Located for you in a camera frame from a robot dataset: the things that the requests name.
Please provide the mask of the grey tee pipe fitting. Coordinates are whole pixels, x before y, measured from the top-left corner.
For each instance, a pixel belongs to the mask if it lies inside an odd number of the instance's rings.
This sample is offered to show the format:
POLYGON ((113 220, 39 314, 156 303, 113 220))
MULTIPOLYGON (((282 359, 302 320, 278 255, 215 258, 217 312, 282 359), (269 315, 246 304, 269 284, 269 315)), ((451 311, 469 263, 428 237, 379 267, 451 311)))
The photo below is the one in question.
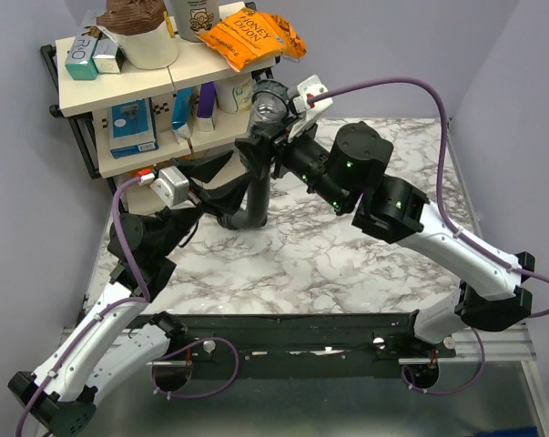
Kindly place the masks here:
POLYGON ((239 209, 233 215, 223 215, 217 218, 218 224, 229 230, 259 229, 266 225, 268 208, 239 209))

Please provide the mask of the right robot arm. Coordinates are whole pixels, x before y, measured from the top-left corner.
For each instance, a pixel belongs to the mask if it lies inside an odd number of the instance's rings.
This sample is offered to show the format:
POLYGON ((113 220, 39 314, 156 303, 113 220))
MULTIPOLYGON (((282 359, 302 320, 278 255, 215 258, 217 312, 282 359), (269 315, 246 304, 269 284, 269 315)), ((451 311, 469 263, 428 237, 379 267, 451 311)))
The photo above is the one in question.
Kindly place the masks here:
POLYGON ((412 314, 402 347, 420 357, 456 331, 499 332, 531 315, 533 296, 519 268, 533 269, 534 257, 493 251, 488 259, 450 230, 437 205, 410 182, 386 175, 393 145, 363 122, 339 129, 331 149, 312 132, 291 138, 282 123, 235 141, 242 162, 257 173, 277 163, 299 178, 337 215, 352 214, 352 226, 389 244, 414 250, 460 279, 447 298, 412 314))

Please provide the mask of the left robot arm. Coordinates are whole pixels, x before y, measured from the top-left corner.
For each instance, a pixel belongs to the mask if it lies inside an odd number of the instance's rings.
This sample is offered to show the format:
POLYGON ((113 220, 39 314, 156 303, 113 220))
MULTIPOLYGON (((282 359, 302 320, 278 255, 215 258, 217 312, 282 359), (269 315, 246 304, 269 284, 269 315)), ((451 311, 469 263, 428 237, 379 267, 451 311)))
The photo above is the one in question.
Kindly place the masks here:
POLYGON ((158 355, 173 360, 183 352, 183 335, 166 320, 149 323, 118 351, 110 347, 167 286, 176 268, 168 256, 190 242, 202 216, 220 218, 239 208, 249 175, 206 187, 233 155, 171 159, 117 187, 108 245, 117 266, 100 298, 59 348, 8 383, 24 407, 16 435, 33 416, 51 436, 77 436, 97 405, 137 367, 158 355))

